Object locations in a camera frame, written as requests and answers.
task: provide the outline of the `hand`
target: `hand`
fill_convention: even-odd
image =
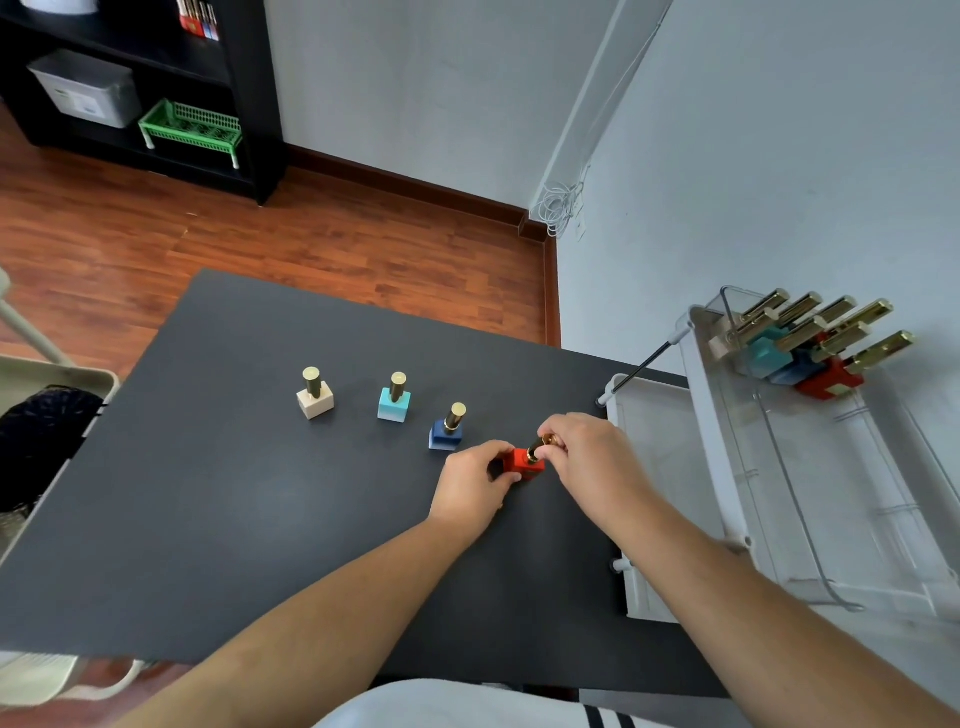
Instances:
[[[467,546],[480,538],[503,507],[510,486],[520,480],[520,473],[504,473],[491,480],[487,467],[513,450],[510,443],[490,440],[447,457],[427,520],[452,528]]]
[[[620,543],[636,505],[658,497],[627,436],[606,420],[580,412],[554,415],[537,430],[541,437],[551,433],[560,442],[537,448],[535,455],[553,465],[588,518]]]

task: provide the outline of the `left hand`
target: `left hand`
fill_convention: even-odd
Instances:
[[[480,538],[510,486],[520,480],[520,473],[504,473],[491,481],[487,467],[513,449],[510,443],[490,440],[448,456],[427,520],[449,527],[468,545]]]

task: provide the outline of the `bookshelf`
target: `bookshelf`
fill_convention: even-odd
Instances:
[[[49,146],[244,195],[263,205],[286,171],[263,0],[212,0],[220,40],[180,26],[177,0],[101,0],[93,15],[34,12],[0,0],[0,96],[23,133]],[[60,114],[27,64],[58,48],[125,65],[144,113],[159,99],[240,119],[240,169],[176,142],[150,151],[134,122],[118,130]]]

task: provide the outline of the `white wall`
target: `white wall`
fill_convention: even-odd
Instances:
[[[530,209],[536,207],[546,186],[573,186],[580,180],[669,5],[670,0],[617,2],[553,156],[533,191]]]
[[[616,0],[268,0],[289,143],[527,207]]]
[[[889,298],[874,340],[918,335],[885,368],[960,483],[958,28],[954,0],[676,0],[559,243],[564,346],[637,363],[724,284]]]

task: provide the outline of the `forearm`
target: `forearm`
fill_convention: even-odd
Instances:
[[[313,725],[370,685],[467,546],[437,522],[411,528],[276,607],[119,725]]]
[[[760,726],[953,726],[950,708],[659,497],[612,534]]]

